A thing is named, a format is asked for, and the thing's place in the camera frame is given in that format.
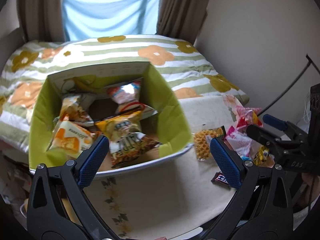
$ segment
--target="blue curtain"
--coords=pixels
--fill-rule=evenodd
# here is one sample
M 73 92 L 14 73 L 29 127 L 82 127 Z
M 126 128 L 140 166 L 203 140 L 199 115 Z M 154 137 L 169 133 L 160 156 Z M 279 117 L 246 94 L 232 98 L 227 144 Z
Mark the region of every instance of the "blue curtain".
M 63 0 L 66 41 L 155 34 L 160 0 Z

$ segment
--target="blue gripper pad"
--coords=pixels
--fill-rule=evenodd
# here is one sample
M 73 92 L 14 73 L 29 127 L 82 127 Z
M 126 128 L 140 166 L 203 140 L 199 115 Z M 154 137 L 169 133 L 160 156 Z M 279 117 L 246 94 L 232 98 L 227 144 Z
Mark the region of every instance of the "blue gripper pad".
M 231 187 L 239 189 L 241 186 L 240 171 L 229 157 L 226 149 L 222 147 L 216 138 L 213 138 L 210 142 L 210 151 L 228 184 Z
M 88 187 L 91 184 L 96 172 L 100 168 L 101 163 L 109 151 L 108 138 L 105 136 L 98 138 L 86 151 L 91 151 L 91 153 L 79 169 L 78 186 L 80 189 Z
M 282 120 L 280 120 L 278 118 L 275 118 L 274 116 L 272 116 L 270 114 L 265 114 L 263 116 L 262 120 L 266 124 L 278 129 L 279 131 L 285 131 L 288 128 L 286 122 L 284 122 L 284 121 L 282 121 Z

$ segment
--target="cardboard box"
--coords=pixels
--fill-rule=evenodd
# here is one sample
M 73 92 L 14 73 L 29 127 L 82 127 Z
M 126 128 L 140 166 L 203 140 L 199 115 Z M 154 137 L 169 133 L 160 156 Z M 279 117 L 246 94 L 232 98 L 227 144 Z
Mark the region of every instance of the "cardboard box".
M 73 92 L 96 93 L 89 115 L 95 120 L 114 114 L 117 104 L 108 98 L 104 87 L 143 77 L 140 101 L 158 111 L 142 120 L 142 132 L 160 141 L 156 151 L 139 157 L 131 166 L 111 169 L 110 155 L 101 165 L 97 176 L 114 176 L 172 160 L 191 147 L 191 133 L 180 104 L 164 78 L 149 62 L 109 63 L 83 66 L 49 75 L 42 86 L 33 113 L 29 139 L 29 166 L 39 163 L 48 167 L 63 165 L 67 156 L 49 151 L 53 119 L 60 113 L 61 95 Z

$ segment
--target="striped blanket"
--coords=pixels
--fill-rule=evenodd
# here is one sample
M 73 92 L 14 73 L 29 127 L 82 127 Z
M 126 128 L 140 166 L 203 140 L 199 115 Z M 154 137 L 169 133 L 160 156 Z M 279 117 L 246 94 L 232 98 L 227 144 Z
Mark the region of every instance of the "striped blanket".
M 126 35 L 67 43 L 31 41 L 11 55 L 0 77 L 0 139 L 28 152 L 33 108 L 49 74 L 130 61 L 150 61 L 178 98 L 231 94 L 243 105 L 249 101 L 244 92 L 183 40 Z

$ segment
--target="white wall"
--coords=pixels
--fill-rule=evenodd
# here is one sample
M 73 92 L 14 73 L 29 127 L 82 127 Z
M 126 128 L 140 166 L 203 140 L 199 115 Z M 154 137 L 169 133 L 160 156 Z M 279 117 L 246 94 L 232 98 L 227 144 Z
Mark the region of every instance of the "white wall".
M 196 47 L 215 69 L 265 107 L 298 75 L 308 53 L 320 67 L 320 10 L 313 0 L 210 0 Z M 297 122 L 320 76 L 310 68 L 267 113 Z
M 0 73 L 10 55 L 23 43 L 17 0 L 7 0 L 0 11 Z
M 17 0 L 7 0 L 0 11 L 0 39 L 18 27 Z

